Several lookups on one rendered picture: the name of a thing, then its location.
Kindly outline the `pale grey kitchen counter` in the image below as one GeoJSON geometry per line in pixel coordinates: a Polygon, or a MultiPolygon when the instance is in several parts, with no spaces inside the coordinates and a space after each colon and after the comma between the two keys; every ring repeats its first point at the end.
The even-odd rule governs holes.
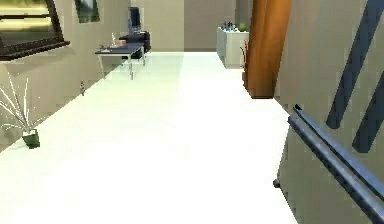
{"type": "Polygon", "coordinates": [[[249,33],[247,31],[227,31],[218,27],[216,34],[216,52],[224,67],[240,69],[244,64],[242,48],[245,47],[245,42],[249,40],[249,33]]]}

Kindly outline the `red chair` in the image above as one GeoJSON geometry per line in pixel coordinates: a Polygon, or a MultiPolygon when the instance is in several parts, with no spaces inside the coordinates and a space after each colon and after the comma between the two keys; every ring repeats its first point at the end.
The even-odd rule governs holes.
{"type": "Polygon", "coordinates": [[[240,50],[241,50],[242,57],[243,57],[243,62],[242,62],[241,68],[243,69],[243,72],[245,72],[246,68],[247,68],[247,51],[248,51],[248,41],[247,40],[243,41],[243,45],[240,46],[240,50]]]}

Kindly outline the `dark blue top table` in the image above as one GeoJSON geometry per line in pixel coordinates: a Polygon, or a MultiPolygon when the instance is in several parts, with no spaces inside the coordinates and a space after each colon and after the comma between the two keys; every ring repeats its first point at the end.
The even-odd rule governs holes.
{"type": "Polygon", "coordinates": [[[103,77],[106,77],[103,66],[104,57],[126,57],[129,65],[129,74],[130,78],[134,78],[133,64],[132,64],[132,55],[136,52],[139,52],[141,57],[140,60],[142,64],[146,64],[145,59],[145,50],[143,43],[129,43],[123,46],[118,47],[107,47],[105,49],[99,49],[95,51],[95,54],[98,56],[99,64],[101,67],[101,72],[103,77]]]}

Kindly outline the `brown wooden door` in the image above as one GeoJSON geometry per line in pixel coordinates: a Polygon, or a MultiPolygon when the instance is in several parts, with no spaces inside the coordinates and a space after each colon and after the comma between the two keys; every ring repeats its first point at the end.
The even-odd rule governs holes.
{"type": "Polygon", "coordinates": [[[271,99],[280,68],[292,0],[253,0],[245,87],[252,99],[271,99]]]}

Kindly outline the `beige fridge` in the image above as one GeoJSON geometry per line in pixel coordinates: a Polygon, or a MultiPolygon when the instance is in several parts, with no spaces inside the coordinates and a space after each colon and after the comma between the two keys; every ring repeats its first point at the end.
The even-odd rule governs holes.
{"type": "Polygon", "coordinates": [[[293,0],[275,186],[298,224],[384,224],[384,0],[293,0]]]}

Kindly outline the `white house plant green pot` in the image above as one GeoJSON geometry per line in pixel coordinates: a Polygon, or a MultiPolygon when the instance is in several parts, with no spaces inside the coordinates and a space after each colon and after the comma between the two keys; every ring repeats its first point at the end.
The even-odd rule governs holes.
{"type": "Polygon", "coordinates": [[[44,117],[35,121],[30,119],[30,107],[27,100],[29,79],[26,79],[25,81],[22,99],[19,99],[11,77],[8,77],[8,81],[12,90],[12,94],[8,95],[6,91],[0,86],[0,95],[3,97],[3,99],[0,99],[0,108],[5,110],[11,117],[13,117],[17,123],[5,123],[0,125],[0,128],[4,130],[9,130],[12,128],[20,129],[22,131],[22,140],[25,145],[29,149],[38,148],[40,146],[40,139],[36,125],[41,120],[44,120],[44,117]]]}

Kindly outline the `dark framed window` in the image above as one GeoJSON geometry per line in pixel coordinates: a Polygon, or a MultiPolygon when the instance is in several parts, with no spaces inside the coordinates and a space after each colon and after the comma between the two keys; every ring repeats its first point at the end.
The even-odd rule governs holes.
{"type": "Polygon", "coordinates": [[[0,61],[69,45],[54,0],[0,0],[0,61]]]}

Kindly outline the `blue framed wall picture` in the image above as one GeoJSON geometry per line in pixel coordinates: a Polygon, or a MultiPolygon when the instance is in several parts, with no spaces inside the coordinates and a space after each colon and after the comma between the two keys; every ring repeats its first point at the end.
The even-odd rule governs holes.
{"type": "Polygon", "coordinates": [[[138,7],[129,8],[129,31],[131,33],[141,30],[140,9],[138,7]]]}

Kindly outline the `dark framed wall picture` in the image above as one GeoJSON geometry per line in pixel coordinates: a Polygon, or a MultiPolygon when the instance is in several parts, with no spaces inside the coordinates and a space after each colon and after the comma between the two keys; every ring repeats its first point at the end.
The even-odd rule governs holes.
{"type": "Polygon", "coordinates": [[[80,23],[98,22],[100,20],[97,0],[74,0],[80,23]]]}

